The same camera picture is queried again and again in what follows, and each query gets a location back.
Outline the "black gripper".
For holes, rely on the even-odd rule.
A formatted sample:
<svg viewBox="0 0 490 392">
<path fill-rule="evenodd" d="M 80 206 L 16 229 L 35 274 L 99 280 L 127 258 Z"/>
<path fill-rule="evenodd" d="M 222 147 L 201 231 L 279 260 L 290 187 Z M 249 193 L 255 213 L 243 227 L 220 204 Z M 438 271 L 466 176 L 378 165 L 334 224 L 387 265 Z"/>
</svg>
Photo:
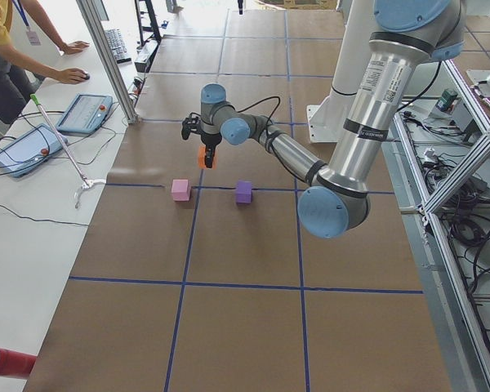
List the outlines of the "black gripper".
<svg viewBox="0 0 490 392">
<path fill-rule="evenodd" d="M 221 143 L 221 134 L 201 131 L 201 141 L 205 144 L 203 162 L 205 167 L 212 167 L 212 158 L 216 156 L 216 147 Z"/>
</svg>

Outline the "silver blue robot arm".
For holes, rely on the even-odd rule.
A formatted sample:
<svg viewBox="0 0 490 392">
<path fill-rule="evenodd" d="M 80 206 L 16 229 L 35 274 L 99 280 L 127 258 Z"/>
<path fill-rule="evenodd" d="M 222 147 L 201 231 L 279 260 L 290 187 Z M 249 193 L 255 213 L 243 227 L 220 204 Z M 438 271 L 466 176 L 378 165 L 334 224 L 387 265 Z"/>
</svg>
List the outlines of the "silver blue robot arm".
<svg viewBox="0 0 490 392">
<path fill-rule="evenodd" d="M 200 136 L 205 167 L 222 141 L 257 141 L 306 184 L 297 204 L 303 226 L 320 238 L 340 236 L 368 217 L 368 173 L 416 67 L 458 56 L 465 20 L 463 1 L 352 3 L 335 72 L 352 104 L 328 162 L 270 117 L 238 112 L 216 83 L 202 89 L 201 109 L 184 120 L 181 134 Z"/>
</svg>

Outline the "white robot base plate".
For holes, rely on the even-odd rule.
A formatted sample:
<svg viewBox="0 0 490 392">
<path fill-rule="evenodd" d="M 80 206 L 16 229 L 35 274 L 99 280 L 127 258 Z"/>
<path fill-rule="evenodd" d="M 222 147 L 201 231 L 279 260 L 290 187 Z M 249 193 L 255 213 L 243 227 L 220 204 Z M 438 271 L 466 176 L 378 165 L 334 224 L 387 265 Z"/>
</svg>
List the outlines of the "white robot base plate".
<svg viewBox="0 0 490 392">
<path fill-rule="evenodd" d="M 327 102 L 308 105 L 306 115 L 311 143 L 335 143 L 342 133 L 343 110 Z"/>
</svg>

